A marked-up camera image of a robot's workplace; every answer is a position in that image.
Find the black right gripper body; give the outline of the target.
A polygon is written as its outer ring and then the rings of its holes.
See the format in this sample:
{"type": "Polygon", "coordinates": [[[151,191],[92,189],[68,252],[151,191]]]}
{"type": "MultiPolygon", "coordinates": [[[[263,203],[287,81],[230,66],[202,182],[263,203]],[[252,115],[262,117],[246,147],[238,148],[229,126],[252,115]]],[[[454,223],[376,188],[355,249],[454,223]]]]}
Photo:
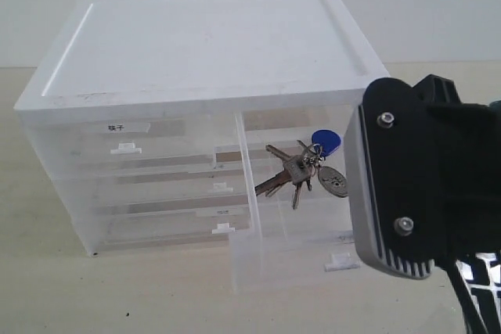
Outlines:
{"type": "Polygon", "coordinates": [[[500,106],[460,100],[452,80],[415,86],[431,121],[443,199],[446,254],[467,260],[500,250],[500,106]]]}

